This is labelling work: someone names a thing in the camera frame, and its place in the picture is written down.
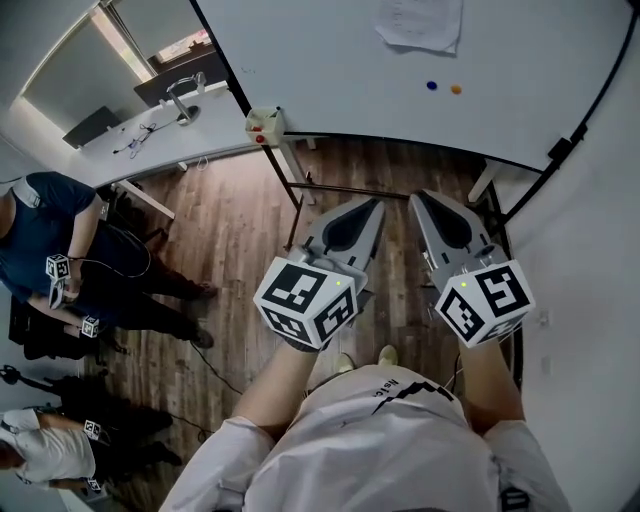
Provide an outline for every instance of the paper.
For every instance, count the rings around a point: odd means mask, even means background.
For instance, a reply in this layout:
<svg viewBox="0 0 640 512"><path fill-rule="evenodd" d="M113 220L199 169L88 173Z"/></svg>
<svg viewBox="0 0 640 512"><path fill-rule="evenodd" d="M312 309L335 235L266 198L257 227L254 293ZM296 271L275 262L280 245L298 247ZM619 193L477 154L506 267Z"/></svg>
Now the paper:
<svg viewBox="0 0 640 512"><path fill-rule="evenodd" d="M376 31L387 44L454 53L462 0L382 0Z"/></svg>

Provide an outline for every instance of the black pants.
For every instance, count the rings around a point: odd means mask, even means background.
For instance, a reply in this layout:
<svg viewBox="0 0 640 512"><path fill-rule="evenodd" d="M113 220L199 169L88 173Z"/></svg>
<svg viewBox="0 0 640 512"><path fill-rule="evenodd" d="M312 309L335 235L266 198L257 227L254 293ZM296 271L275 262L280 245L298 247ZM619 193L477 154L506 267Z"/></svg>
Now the black pants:
<svg viewBox="0 0 640 512"><path fill-rule="evenodd" d="M147 466L163 462L167 454L167 449L159 442L142 448L118 444L106 446L96 441L90 443L96 462L94 478L99 482L127 477Z"/></svg>
<svg viewBox="0 0 640 512"><path fill-rule="evenodd" d="M152 256L147 272L137 278L122 277L90 262L82 270L84 282L75 304L82 313L122 329L157 331L182 340L197 339L198 327L193 321L148 294L192 300L202 288L168 268L159 258Z"/></svg>

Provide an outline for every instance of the white t-shirt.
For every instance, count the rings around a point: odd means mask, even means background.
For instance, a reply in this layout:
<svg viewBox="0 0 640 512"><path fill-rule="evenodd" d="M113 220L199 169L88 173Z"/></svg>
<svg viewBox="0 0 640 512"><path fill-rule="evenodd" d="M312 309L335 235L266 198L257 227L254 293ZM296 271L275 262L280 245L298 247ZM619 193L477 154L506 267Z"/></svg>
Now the white t-shirt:
<svg viewBox="0 0 640 512"><path fill-rule="evenodd" d="M500 423L482 438L438 384L405 368L368 366L313 392L275 446L248 420L225 421L161 508L212 510L570 507L524 422Z"/></svg>
<svg viewBox="0 0 640 512"><path fill-rule="evenodd" d="M90 478L96 471L91 444L80 430L40 429L33 409L8 411L0 428L0 440L11 445L25 460L17 475L27 483L47 483L65 478Z"/></svg>

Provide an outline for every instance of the hand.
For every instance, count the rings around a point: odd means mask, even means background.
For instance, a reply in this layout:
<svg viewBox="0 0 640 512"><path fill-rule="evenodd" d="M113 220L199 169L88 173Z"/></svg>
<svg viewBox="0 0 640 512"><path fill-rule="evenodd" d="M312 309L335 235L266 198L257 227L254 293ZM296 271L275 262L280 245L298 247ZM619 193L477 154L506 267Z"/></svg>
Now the hand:
<svg viewBox="0 0 640 512"><path fill-rule="evenodd" d="M69 336L75 336L76 338L80 337L80 327L77 327L75 325L65 325L64 326L64 332L65 334L68 334Z"/></svg>
<svg viewBox="0 0 640 512"><path fill-rule="evenodd" d="M70 277L64 286L64 296L66 303L72 303L78 298L80 287L82 286L82 261L72 260L69 262Z"/></svg>

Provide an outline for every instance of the black frame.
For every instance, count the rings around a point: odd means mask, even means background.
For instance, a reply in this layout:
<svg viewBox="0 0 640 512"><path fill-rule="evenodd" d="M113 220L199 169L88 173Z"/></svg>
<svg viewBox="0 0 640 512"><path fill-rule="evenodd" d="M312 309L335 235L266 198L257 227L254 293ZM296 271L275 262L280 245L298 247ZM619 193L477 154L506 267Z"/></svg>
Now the black frame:
<svg viewBox="0 0 640 512"><path fill-rule="evenodd" d="M218 40L216 39L215 35L213 34L213 31L211 30L211 27L209 26L209 22L207 21L207 19L205 18L204 14L202 13L202 10L200 9L200 6L198 5L197 0L189 0L189 2L191 3L191 6L193 7L194 11L196 12L196 15L198 16L198 19L200 20L200 22L202 23L202 26L205 28L205 30L207 31L207 33L209 34L209 38L211 39L211 43L213 44L216 52L219 54L220 59L222 60L222 63L224 64L224 66L226 67L228 73L229 73L229 78L227 80L227 84L229 86L229 90L231 91L231 93L233 94L233 96L235 97L236 101L238 102L238 105L240 106L240 108L242 109L242 112L244 113L245 116L247 116L249 114L249 111L251 110L251 104L249 103L249 100L247 98L247 96L245 95L244 91L242 90L242 87L240 87L240 83L238 82L238 79L236 78L235 73L233 72L233 69L231 68L231 65L229 64L229 61L227 60L224 52L222 51L222 48L220 47L220 44L218 43ZM580 122L580 124L578 125L578 127L574 130L573 134L571 135L571 137L569 138L569 140L566 140L564 138L561 138L556 145L551 149L551 151L549 151L548 156L551 158L551 162L547 165L547 167L544 169L544 171L540 171L538 169L534 169L532 167L528 167L525 165L521 165L515 162L510 162L508 160L504 160L504 159L500 159L500 158L496 158L496 157L492 157L492 156L488 156L488 155L483 155L480 153L475 153L472 151L466 151L466 150L459 150L459 149L454 149L454 148L449 148L446 146L438 146L436 144L428 144L428 143L424 143L430 146L434 146L434 147L442 147L442 148L446 148L452 151L462 151L465 153L470 153L470 154L474 154L483 158L490 158L492 160L496 160L499 162L503 162L503 163L507 163L516 167L520 167L521 169L526 169L528 171L534 172L534 173L538 173L540 174L540 177L535 181L535 183L531 186L531 188L529 188L529 190L527 190L527 192L524 194L524 196L506 213L503 214L500 211L500 204L498 202L498 197L495 191L495 187L493 186L493 182L489 183L489 186L487 187L488 190L488 194L489 197L491 199L491 203L493 205L494 211L491 212L492 216L494 217L496 224L495 226L493 226L490 230L489 230L489 234L491 236L497 235L500 237L501 240L501 245L506 253L506 255L511 258L511 251L509 248L509 238L506 232L506 224L507 222L509 222L518 212L520 212L520 210L522 210L522 208L524 208L524 206L533 198L533 196L538 192L538 190L540 190L542 188L542 186L551 178L551 176L553 176L553 174L555 174L555 172L560 168L560 166L564 163L564 161L567 159L567 157L573 152L573 150L576 148L576 146L580 143L580 141L582 141L584 139L584 135L587 132L587 123L589 122L589 120L591 119L591 116L593 115L593 113L595 112L595 110L597 109L598 105L600 104L600 102L602 101L602 98L604 98L607 90L609 89L609 86L611 85L611 83L613 82L614 77L616 76L618 69L620 68L620 64L622 63L625 54L627 53L627 49L629 47L629 43L631 42L631 38L633 36L633 32L635 29L635 25L636 25L636 21L638 19L638 0L629 0L630 5L633 8L633 13L631 15L631 20L629 22L629 26L627 28L627 33L625 36L625 39L622 43L622 47L620 48L620 52L618 53L618 57L616 58L616 61L613 64L613 67L611 68L611 71L609 72L609 75L607 76L602 88L600 89L600 92L598 93L598 95L596 96L596 99L594 100L593 104L591 105L591 107L589 108L589 110L587 111L586 115L584 116L584 118L582 119L582 121ZM387 137L373 137L373 136L366 136L366 135L355 135L355 134L344 134L344 133L315 133L315 132L285 132L286 135L295 135L295 136L300 136L300 137L304 137L304 136L331 136L331 137L336 137L336 138L348 138L348 137L357 137L359 139L376 139L376 140L390 140L390 141L395 141L395 142L411 142L411 143L418 143L418 144L422 144L420 142L416 142L416 141L407 141L407 140L402 140L402 139L394 139L394 138L387 138ZM275 155L273 154L273 151L271 150L271 148L269 146L261 146L262 150L264 151L265 155L267 156L267 158L269 159L269 162L271 163L271 165L273 166L273 169L275 171L275 173L278 176L278 179L280 180L280 182L282 183L282 186L284 187L284 189L287 192L287 195L289 196L289 199L291 200L291 202L293 203L294 207L296 208L296 214L294 217L294 221L293 221L293 225L291 226L291 231L289 233L289 238L287 240L287 245L285 245L285 249L290 249L292 244L293 244L293 238L295 236L295 231L298 225L298 220L300 218L300 211L302 209L302 205L303 205L303 198L301 197L299 200L296 198L295 194L293 193L293 189L294 188L300 188L300 189L313 189L313 190L324 190L327 192L351 192L354 194L366 194L366 195L370 195L370 196L377 196L377 197L386 197L386 198L390 198L390 199L400 199L400 200L408 200L409 196L406 196L404 194L396 194L396 193L392 193L392 192L379 192L379 191L374 191L374 190L367 190L367 189L357 189L357 188L349 188L349 187L335 187L335 186L331 186L331 185L320 185L320 184L315 184L313 183L308 177L307 177L307 183L291 183L288 182L284 173L282 172L282 169L280 168L280 165L278 164L278 161L275 158ZM522 347L522 330L518 329L515 333L514 333L514 343L513 343L513 347L514 347L514 354L513 354L513 378L516 382L516 384L518 385L518 388L520 388L521 383L522 383L522 369L523 369L523 347Z"/></svg>

